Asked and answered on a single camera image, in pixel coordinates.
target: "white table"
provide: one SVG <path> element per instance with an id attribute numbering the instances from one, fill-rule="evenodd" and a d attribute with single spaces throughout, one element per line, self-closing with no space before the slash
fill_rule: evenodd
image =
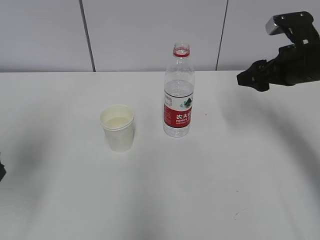
<path id="1" fill-rule="evenodd" d="M 162 127 L 163 72 L 1 73 L 1 240 L 320 239 L 320 82 L 197 72 L 190 133 Z M 100 112 L 135 112 L 112 152 Z"/>

